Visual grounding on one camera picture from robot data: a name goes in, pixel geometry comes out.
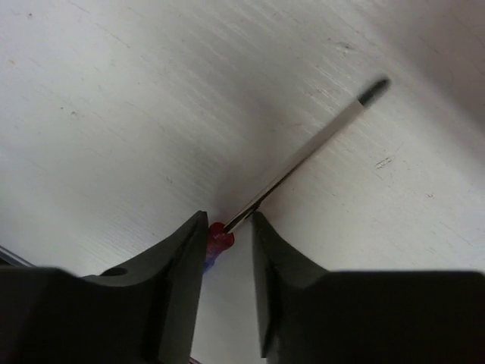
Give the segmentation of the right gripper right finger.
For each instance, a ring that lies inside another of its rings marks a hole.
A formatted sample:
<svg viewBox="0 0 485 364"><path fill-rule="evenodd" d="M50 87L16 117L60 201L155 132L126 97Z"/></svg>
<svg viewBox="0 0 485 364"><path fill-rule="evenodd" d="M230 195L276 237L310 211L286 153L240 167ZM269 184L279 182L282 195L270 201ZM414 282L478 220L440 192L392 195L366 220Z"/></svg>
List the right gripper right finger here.
<svg viewBox="0 0 485 364"><path fill-rule="evenodd" d="M482 363L478 271L329 271L252 218L261 356L269 363Z"/></svg>

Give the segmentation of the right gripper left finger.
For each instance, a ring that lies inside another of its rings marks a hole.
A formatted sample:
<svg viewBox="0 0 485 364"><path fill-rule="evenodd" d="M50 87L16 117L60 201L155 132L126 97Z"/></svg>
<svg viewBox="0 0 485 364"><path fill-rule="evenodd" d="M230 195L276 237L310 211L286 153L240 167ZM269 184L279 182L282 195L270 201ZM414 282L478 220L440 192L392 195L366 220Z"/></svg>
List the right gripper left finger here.
<svg viewBox="0 0 485 364"><path fill-rule="evenodd" d="M3 363L187 363L208 236L197 212L100 275L1 269Z"/></svg>

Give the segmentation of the blue red handle screwdriver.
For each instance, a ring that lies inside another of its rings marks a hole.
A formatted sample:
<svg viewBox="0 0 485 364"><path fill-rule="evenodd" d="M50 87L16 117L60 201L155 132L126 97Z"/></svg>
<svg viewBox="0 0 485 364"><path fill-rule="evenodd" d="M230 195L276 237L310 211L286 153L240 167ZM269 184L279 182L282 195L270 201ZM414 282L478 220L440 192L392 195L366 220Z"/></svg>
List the blue red handle screwdriver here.
<svg viewBox="0 0 485 364"><path fill-rule="evenodd" d="M277 188L296 172L307 160L340 132L344 131L365 110L375 103L390 87L391 79L382 76L372 82L355 97L336 117L320 129L308 142L296 150L280 167L276 176L258 192L227 223L214 222L208 229L208 241L203 271L207 272L215 264L222 252L235 242L233 231L259 209L260 205Z"/></svg>

